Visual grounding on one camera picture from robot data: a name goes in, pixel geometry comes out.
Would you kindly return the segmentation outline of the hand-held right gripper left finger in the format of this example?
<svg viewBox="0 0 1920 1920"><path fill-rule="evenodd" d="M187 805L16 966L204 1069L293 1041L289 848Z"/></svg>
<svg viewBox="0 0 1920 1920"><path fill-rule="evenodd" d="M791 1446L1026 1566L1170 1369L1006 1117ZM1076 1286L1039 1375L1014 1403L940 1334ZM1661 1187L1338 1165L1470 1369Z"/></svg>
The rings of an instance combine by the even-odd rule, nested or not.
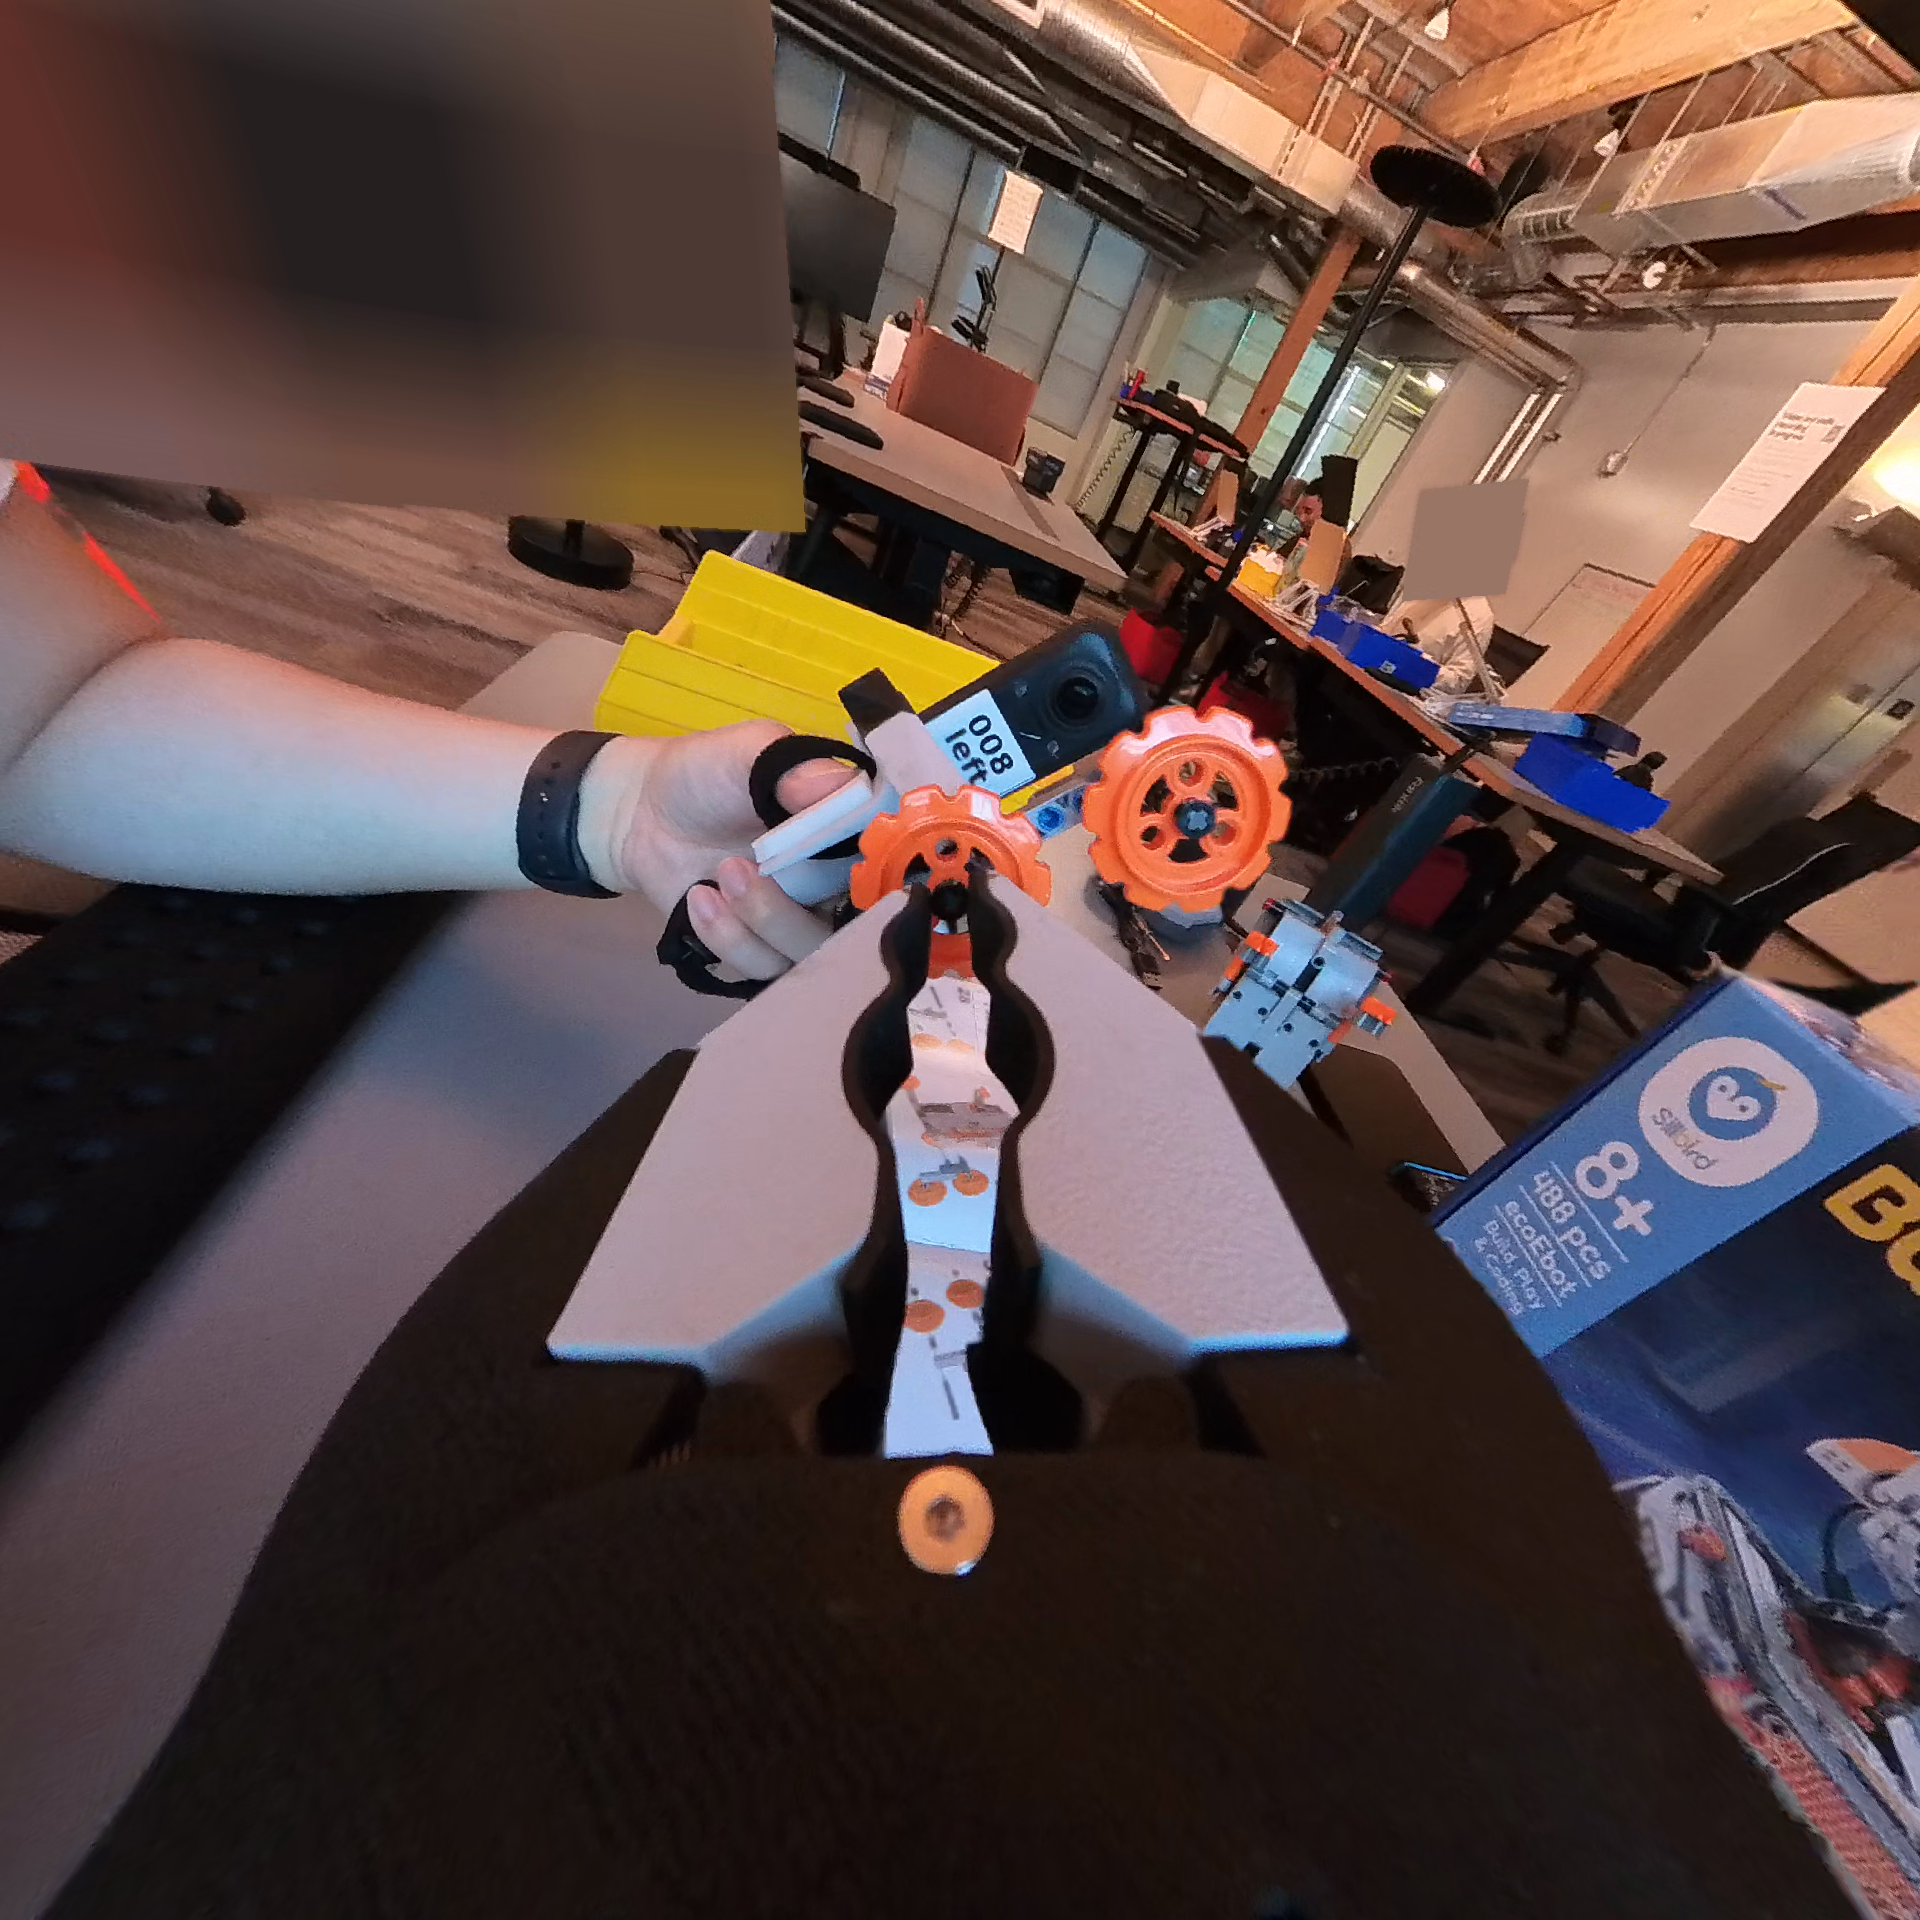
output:
<svg viewBox="0 0 1920 1920"><path fill-rule="evenodd" d="M929 949L926 888L884 898L691 1053L546 1334L560 1361L763 1385L835 1452L881 1452L905 1248L885 1102Z"/></svg>

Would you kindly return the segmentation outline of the large orange toy gear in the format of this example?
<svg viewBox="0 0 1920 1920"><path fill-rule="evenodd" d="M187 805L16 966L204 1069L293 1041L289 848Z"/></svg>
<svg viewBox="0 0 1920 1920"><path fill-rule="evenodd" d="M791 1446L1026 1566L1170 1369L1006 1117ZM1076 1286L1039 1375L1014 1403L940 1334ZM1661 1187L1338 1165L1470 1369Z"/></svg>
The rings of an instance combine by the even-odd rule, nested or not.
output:
<svg viewBox="0 0 1920 1920"><path fill-rule="evenodd" d="M1249 889L1292 814L1278 743L1229 707L1158 707L1087 789L1094 874L1138 909L1208 914Z"/></svg>

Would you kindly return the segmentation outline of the small orange toy gear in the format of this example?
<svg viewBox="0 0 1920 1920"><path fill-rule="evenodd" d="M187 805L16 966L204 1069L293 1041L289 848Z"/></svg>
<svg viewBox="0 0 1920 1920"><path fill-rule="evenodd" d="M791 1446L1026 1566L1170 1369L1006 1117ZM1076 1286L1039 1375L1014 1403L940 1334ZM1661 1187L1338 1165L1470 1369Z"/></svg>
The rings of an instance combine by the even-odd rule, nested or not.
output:
<svg viewBox="0 0 1920 1920"><path fill-rule="evenodd" d="M850 902L871 910L896 889L926 884L934 917L950 925L968 914L973 876L993 874L1049 905L1051 868L1042 845L1038 826L1002 813L987 789L961 785L948 794L923 785L907 792L894 813L875 814L857 838Z"/></svg>

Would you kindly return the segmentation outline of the person's left forearm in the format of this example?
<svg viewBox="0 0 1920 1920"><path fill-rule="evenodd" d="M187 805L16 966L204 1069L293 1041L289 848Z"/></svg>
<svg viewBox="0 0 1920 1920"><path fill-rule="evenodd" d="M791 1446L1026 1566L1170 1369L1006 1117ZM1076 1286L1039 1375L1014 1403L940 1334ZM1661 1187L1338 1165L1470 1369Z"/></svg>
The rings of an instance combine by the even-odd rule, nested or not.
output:
<svg viewBox="0 0 1920 1920"><path fill-rule="evenodd" d="M516 889L545 730L207 639L121 650L29 724L5 703L5 852L107 881L372 894Z"/></svg>

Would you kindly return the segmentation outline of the dark standing desk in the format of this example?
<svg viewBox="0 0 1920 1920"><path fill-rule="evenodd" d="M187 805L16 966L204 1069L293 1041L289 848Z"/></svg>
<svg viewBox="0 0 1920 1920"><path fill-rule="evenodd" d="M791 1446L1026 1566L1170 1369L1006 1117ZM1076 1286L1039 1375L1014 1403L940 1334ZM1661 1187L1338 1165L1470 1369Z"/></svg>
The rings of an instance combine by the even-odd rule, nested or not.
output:
<svg viewBox="0 0 1920 1920"><path fill-rule="evenodd" d="M1124 554L1126 568L1132 568L1136 562L1140 562L1140 555L1144 552L1152 517L1164 512L1167 492L1173 490L1185 466L1193 457L1218 457L1218 476L1227 476L1232 471L1235 473L1246 469L1248 451L1246 443L1232 429L1212 422L1191 401L1174 395L1173 390L1121 395L1117 400L1115 421L1118 425L1126 425L1136 442L1126 456L1126 466L1121 469L1121 476L1117 480L1115 497L1107 504L1104 517L1096 526L1096 532L1103 539L1115 528L1115 521L1121 506L1126 504L1126 492L1132 486L1152 442L1173 442L1167 466L1164 466L1158 488L1152 496L1147 508L1142 512L1140 526L1136 528L1130 547Z"/></svg>

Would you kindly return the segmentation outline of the person's left hand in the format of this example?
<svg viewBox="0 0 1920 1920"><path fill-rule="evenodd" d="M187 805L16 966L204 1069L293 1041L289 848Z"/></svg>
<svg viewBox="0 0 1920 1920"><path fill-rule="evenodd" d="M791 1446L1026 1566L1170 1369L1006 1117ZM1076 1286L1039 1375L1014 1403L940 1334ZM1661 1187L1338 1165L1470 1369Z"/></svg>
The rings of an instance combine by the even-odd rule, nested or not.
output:
<svg viewBox="0 0 1920 1920"><path fill-rule="evenodd" d="M830 925L760 876L763 830L749 772L787 730L749 719L679 738L617 738L585 771L576 848L590 879L657 909L687 902L694 936L732 973L776 978L830 938Z"/></svg>

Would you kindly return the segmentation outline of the grey background table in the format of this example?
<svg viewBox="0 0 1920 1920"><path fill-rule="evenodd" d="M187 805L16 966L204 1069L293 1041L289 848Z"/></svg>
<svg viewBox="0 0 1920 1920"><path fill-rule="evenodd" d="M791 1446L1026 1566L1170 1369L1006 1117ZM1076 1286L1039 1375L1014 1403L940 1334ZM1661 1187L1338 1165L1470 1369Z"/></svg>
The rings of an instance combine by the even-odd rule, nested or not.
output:
<svg viewBox="0 0 1920 1920"><path fill-rule="evenodd" d="M808 471L849 492L854 513L875 513L947 552L986 559L1019 571L1049 571L1069 583L1118 591L1126 571L1068 500L1032 497L1020 469L899 417L853 381L837 386L849 408L885 439L867 448L801 425Z"/></svg>

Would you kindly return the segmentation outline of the white instruction booklet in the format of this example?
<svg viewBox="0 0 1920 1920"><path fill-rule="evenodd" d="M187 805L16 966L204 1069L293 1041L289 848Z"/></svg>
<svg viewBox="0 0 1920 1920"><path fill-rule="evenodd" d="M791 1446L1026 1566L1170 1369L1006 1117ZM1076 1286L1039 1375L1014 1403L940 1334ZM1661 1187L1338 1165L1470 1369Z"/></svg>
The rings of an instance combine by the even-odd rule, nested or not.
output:
<svg viewBox="0 0 1920 1920"><path fill-rule="evenodd" d="M885 1110L907 1245L891 1458L993 1450L968 1361L986 1331L1000 1148L1019 1107L987 1064L987 1014L969 938L934 932L905 1014L909 1072Z"/></svg>

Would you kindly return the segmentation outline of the brown cardboard box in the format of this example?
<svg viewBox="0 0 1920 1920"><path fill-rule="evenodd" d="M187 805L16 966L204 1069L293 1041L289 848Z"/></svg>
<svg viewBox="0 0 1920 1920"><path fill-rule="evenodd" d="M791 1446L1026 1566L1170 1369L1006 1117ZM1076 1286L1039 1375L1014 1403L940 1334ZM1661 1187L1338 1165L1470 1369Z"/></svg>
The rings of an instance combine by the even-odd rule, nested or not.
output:
<svg viewBox="0 0 1920 1920"><path fill-rule="evenodd" d="M1014 466L1038 395L1028 374L916 321L885 407Z"/></svg>

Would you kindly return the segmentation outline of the black wristband watch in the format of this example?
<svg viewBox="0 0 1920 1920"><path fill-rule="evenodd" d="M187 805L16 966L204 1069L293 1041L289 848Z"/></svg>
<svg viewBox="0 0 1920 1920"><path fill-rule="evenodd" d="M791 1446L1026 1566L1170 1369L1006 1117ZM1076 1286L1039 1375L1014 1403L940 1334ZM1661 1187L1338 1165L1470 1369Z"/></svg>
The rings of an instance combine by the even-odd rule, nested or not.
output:
<svg viewBox="0 0 1920 1920"><path fill-rule="evenodd" d="M516 860L540 889L573 898L615 898L595 882L579 844L581 789L590 761L611 745L604 730L560 730L533 758L516 805Z"/></svg>

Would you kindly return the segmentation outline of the black round stand base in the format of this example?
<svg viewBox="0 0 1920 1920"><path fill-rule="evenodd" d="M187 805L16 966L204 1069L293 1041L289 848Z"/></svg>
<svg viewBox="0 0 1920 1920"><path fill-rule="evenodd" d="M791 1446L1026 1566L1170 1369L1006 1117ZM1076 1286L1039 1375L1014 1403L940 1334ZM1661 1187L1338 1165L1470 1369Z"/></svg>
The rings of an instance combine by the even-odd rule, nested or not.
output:
<svg viewBox="0 0 1920 1920"><path fill-rule="evenodd" d="M568 585L623 591L632 583L632 548L581 518L516 513L506 521L510 555Z"/></svg>

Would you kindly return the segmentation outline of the black dotted mat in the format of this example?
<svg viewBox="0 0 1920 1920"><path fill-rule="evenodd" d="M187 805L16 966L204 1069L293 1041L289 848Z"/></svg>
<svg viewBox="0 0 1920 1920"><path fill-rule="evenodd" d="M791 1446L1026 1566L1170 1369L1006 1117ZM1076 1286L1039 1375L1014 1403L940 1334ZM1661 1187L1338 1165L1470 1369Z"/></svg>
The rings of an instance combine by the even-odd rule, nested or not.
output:
<svg viewBox="0 0 1920 1920"><path fill-rule="evenodd" d="M5 963L5 1450L458 902L121 884Z"/></svg>

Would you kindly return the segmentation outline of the black office chair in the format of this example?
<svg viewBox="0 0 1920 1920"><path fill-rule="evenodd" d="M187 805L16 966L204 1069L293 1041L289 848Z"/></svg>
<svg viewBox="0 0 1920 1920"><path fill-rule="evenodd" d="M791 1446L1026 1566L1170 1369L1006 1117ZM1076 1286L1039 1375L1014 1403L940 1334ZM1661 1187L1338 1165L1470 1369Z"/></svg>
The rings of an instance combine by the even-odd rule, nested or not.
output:
<svg viewBox="0 0 1920 1920"><path fill-rule="evenodd" d="M1554 945L1515 949L1520 963L1548 973L1548 995L1563 1002L1563 1019L1543 1049L1564 1053L1588 1004L1597 1004L1620 1035L1638 1035L1635 1020L1599 973L1605 954L1613 953L1688 988L1713 963L1749 964L1795 914L1888 868L1915 848L1918 824L1908 814L1872 796L1854 796L1825 817L1763 830L1721 861L1714 882L1685 882L1670 896L1617 866L1581 861L1561 889L1571 910L1550 932Z"/></svg>

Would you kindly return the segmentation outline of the white wall poster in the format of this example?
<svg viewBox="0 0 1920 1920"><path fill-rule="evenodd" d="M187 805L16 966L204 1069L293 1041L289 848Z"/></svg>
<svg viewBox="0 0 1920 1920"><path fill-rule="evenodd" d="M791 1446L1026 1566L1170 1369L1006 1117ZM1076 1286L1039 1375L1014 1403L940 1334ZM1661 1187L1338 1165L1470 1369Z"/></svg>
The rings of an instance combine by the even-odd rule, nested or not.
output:
<svg viewBox="0 0 1920 1920"><path fill-rule="evenodd" d="M1694 513L1692 529L1754 542L1807 484L1884 387L1800 382Z"/></svg>

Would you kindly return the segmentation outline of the silver air duct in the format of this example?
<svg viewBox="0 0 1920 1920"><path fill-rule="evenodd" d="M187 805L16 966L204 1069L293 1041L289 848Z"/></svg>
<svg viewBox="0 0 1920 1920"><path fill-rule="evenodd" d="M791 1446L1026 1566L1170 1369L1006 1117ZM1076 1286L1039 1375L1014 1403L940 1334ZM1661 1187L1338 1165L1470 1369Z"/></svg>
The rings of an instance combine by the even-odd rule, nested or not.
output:
<svg viewBox="0 0 1920 1920"><path fill-rule="evenodd" d="M1503 235L1624 256L1847 220L1915 181L1915 94L1819 100L1619 152L1588 181L1514 205Z"/></svg>

